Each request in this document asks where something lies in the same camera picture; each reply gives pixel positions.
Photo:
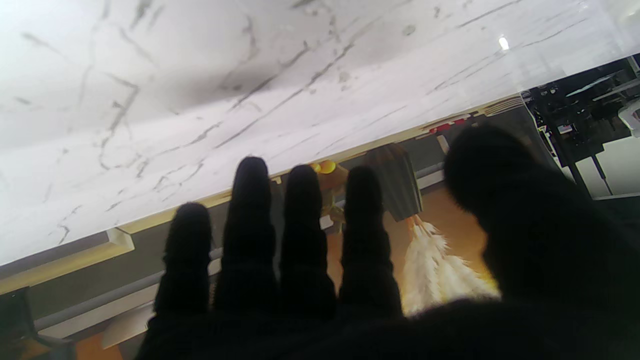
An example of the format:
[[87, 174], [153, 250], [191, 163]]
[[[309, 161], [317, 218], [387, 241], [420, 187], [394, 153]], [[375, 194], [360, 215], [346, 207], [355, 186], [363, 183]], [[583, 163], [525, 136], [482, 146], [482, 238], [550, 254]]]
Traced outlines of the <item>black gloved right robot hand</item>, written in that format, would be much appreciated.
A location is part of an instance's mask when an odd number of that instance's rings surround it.
[[343, 277], [327, 274], [322, 194], [308, 165], [285, 193], [274, 272], [268, 169], [238, 164], [210, 300], [211, 223], [181, 205], [138, 360], [637, 360], [639, 240], [560, 171], [491, 125], [460, 132], [445, 184], [487, 234], [500, 300], [457, 300], [404, 317], [374, 172], [346, 184]]

